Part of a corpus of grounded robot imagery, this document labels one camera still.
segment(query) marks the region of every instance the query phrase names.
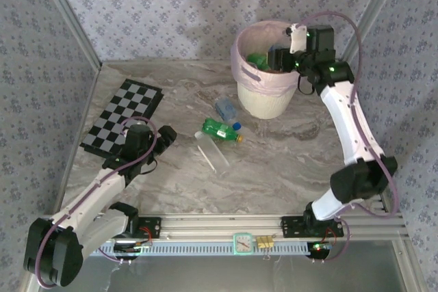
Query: green plastic object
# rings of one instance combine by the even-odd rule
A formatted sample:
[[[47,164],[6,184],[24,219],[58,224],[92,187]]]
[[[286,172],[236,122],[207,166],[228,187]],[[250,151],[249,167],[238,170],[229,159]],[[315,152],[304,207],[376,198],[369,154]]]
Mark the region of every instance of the green plastic object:
[[[248,63],[253,63],[259,70],[267,71],[271,68],[268,65],[268,56],[266,54],[252,53],[246,58]]]
[[[211,118],[205,119],[203,124],[203,132],[214,137],[218,137],[222,140],[234,140],[237,143],[240,143],[243,140],[242,135],[236,133],[233,127],[221,122],[217,122]]]

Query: blue bottle cap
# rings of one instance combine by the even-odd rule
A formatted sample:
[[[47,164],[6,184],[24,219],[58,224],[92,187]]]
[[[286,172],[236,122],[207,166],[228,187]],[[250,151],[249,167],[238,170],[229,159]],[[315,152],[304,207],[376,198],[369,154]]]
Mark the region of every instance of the blue bottle cap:
[[[235,131],[239,130],[240,128],[242,128],[242,125],[239,122],[236,122],[235,124],[233,124],[233,129]]]

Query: yellow connector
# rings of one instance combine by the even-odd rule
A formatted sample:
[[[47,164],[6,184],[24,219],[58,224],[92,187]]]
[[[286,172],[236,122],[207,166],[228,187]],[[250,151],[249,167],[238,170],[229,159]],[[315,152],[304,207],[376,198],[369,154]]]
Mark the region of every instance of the yellow connector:
[[[272,236],[258,236],[255,240],[259,249],[272,248],[274,246]]]

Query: trash can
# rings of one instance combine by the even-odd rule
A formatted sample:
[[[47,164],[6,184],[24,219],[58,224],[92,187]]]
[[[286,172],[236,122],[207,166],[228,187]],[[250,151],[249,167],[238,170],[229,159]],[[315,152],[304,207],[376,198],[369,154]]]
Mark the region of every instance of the trash can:
[[[251,53],[267,53],[272,45],[290,47],[285,34],[290,23],[261,21],[241,31],[231,48],[231,71],[237,81],[237,94],[242,107],[252,116],[272,119],[281,115],[298,85],[296,71],[269,73],[246,62]]]

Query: green clock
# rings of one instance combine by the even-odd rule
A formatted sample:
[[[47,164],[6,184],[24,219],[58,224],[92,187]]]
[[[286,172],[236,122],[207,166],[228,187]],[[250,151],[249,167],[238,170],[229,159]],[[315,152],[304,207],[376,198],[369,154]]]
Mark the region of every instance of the green clock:
[[[250,233],[236,233],[233,236],[234,254],[246,256],[254,253],[253,236]]]

